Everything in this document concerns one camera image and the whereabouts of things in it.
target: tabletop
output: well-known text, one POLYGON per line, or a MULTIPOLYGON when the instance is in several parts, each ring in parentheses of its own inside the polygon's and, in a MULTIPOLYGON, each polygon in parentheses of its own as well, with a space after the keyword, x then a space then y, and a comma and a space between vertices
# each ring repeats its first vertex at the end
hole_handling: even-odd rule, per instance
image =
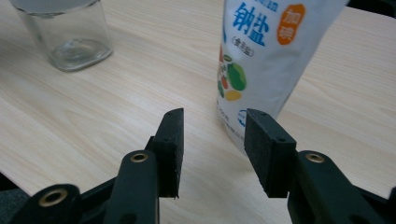
MULTIPOLYGON (((40 56, 0 2, 0 172, 30 195, 82 192, 114 177, 169 110, 185 111, 180 198, 162 223, 290 223, 268 199, 216 110, 222 0, 105 0, 114 53, 74 73, 40 56)), ((396 22, 345 8, 322 39, 278 122, 297 150, 326 154, 356 186, 396 186, 396 22)))

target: gray fabric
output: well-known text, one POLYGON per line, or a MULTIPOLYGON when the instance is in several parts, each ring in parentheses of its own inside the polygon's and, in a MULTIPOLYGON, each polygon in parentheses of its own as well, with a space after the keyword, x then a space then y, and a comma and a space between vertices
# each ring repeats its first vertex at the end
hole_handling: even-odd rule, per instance
POLYGON ((28 199, 21 189, 0 191, 0 224, 8 224, 28 199))

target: metal ring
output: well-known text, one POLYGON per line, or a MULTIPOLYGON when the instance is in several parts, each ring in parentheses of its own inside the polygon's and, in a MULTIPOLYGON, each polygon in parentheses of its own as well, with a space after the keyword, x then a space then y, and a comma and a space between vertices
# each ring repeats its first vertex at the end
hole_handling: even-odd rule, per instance
POLYGON ((131 157, 132 162, 142 162, 149 158, 148 154, 145 153, 137 153, 131 157))
POLYGON ((305 155, 305 157, 312 162, 316 162, 316 163, 323 163, 325 162, 324 158, 318 154, 315 153, 308 153, 305 155))
POLYGON ((53 189, 50 192, 44 194, 43 197, 40 198, 38 204, 42 207, 50 207, 57 203, 60 203, 67 197, 66 189, 53 189))

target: wooden table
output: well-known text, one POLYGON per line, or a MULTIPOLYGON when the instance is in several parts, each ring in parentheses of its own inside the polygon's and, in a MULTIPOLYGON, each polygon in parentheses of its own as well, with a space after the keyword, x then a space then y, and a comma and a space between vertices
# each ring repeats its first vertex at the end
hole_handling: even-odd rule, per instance
MULTIPOLYGON (((0 172, 31 195, 58 183, 86 191, 184 107, 180 199, 161 199, 162 223, 290 223, 287 201, 266 198, 216 112, 222 4, 106 0, 114 54, 63 73, 0 2, 0 172)), ((278 121, 298 150, 330 156, 353 184, 388 197, 395 99, 395 20, 346 8, 278 121)))

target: blue logo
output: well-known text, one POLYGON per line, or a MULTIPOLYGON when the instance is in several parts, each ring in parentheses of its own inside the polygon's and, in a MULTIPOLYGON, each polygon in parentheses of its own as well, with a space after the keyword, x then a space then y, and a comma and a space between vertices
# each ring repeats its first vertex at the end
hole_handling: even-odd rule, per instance
POLYGON ((236 117, 239 123, 245 128, 246 127, 246 119, 247 119, 247 111, 239 110, 238 116, 236 117))

